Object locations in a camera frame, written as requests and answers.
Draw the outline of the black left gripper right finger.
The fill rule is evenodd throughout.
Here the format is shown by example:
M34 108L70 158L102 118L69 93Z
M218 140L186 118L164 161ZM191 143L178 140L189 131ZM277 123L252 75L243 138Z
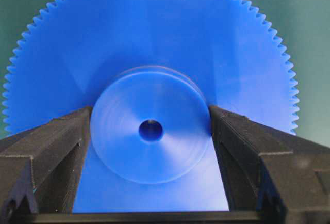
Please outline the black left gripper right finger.
M229 209L272 219L329 218L329 148L249 118L209 108Z

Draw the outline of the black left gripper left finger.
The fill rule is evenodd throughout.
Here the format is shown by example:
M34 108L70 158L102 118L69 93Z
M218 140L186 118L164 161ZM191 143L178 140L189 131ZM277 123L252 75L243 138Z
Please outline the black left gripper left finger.
M1 215L70 213L90 143L91 107L1 139Z

